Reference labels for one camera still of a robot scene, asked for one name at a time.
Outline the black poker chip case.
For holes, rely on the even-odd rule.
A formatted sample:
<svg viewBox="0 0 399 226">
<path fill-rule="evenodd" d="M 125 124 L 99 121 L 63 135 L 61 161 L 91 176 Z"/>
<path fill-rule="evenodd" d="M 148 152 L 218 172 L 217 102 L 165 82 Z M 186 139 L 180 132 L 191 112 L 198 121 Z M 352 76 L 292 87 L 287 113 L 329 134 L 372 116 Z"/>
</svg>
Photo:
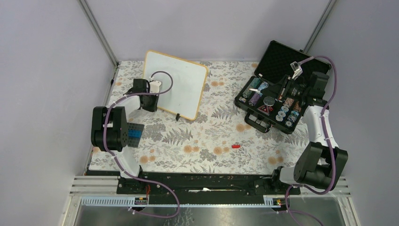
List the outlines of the black poker chip case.
<svg viewBox="0 0 399 226">
<path fill-rule="evenodd" d="M 254 75 L 234 99 L 235 105 L 246 112 L 245 122 L 260 132 L 274 127 L 285 134 L 294 132 L 309 106 L 323 108 L 325 88 L 331 64 L 312 59 L 294 67 L 309 55 L 272 40 Z"/>
</svg>

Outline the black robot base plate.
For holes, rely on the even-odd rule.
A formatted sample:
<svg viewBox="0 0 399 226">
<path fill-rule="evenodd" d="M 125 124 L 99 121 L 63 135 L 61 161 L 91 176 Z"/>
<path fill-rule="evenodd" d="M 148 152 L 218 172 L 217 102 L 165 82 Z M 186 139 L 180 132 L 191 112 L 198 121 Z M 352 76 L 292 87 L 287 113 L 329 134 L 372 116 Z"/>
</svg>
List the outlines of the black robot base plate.
<svg viewBox="0 0 399 226">
<path fill-rule="evenodd" d="M 160 173 L 141 172 L 139 179 L 118 177 L 117 194 L 163 195 L 174 197 L 190 194 L 209 195 L 265 195 L 284 198 L 287 189 L 277 194 L 266 184 L 271 175 L 250 174 L 199 174 L 199 173 Z"/>
</svg>

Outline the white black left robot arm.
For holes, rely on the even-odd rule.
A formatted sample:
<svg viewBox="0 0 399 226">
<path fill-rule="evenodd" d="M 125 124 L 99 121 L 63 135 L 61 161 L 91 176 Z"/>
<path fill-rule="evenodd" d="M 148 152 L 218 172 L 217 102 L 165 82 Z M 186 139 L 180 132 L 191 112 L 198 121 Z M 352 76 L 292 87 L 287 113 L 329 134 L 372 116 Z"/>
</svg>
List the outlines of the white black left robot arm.
<svg viewBox="0 0 399 226">
<path fill-rule="evenodd" d="M 128 153 L 128 116 L 136 110 L 156 111 L 161 86 L 158 80 L 134 79 L 133 86 L 121 100 L 93 109 L 92 145 L 111 155 L 120 176 L 130 178 L 128 188 L 136 194 L 145 190 L 146 181 L 139 176 L 141 166 Z"/>
</svg>

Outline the yellow framed whiteboard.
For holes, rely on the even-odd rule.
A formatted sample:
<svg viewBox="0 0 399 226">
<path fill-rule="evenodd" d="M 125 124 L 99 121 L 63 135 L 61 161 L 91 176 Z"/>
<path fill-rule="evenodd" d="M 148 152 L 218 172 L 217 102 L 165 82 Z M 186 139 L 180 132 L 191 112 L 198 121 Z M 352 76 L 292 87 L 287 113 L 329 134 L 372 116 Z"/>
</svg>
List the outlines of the yellow framed whiteboard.
<svg viewBox="0 0 399 226">
<path fill-rule="evenodd" d="M 197 118 L 208 68 L 186 59 L 149 50 L 144 61 L 143 78 L 161 81 L 158 108 L 188 120 Z"/>
</svg>

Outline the grey blue lego plate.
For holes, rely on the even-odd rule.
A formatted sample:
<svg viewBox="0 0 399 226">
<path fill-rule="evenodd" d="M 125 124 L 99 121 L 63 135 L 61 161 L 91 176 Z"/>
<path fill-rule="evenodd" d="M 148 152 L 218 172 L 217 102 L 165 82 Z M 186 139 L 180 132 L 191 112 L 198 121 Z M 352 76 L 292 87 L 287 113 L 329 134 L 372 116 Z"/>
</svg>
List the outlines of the grey blue lego plate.
<svg viewBox="0 0 399 226">
<path fill-rule="evenodd" d="M 137 148 L 144 130 L 143 124 L 128 123 L 128 141 L 127 146 Z"/>
</svg>

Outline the aluminium frame rail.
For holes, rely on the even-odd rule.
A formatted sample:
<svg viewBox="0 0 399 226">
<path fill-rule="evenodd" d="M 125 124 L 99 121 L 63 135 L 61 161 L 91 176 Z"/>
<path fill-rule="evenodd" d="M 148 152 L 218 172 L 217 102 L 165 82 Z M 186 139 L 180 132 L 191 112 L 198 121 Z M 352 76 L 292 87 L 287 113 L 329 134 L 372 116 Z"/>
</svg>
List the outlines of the aluminium frame rail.
<svg viewBox="0 0 399 226">
<path fill-rule="evenodd" d="M 103 33 L 93 11 L 91 10 L 91 7 L 88 3 L 87 0 L 77 0 L 77 2 L 80 4 L 83 13 L 85 14 L 88 22 L 90 23 L 90 26 L 92 27 L 95 35 L 97 36 L 101 46 L 103 47 L 106 55 L 108 56 L 110 62 L 112 65 L 117 68 L 119 66 L 119 61 L 117 60 L 105 34 Z"/>
</svg>

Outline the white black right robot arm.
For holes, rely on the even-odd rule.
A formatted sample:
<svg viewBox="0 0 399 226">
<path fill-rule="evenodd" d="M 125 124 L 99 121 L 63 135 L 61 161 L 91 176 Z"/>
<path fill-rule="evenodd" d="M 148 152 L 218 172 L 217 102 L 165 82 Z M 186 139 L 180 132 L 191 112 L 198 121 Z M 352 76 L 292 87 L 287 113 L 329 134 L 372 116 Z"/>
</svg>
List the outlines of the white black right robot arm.
<svg viewBox="0 0 399 226">
<path fill-rule="evenodd" d="M 308 106 L 303 116 L 309 143 L 295 166 L 277 167 L 266 180 L 276 194 L 283 193 L 290 185 L 326 194 L 335 188 L 348 161 L 347 151 L 339 148 L 329 124 L 329 102 L 323 99 L 328 80 L 325 73 L 311 74 L 311 89 L 304 94 Z"/>
</svg>

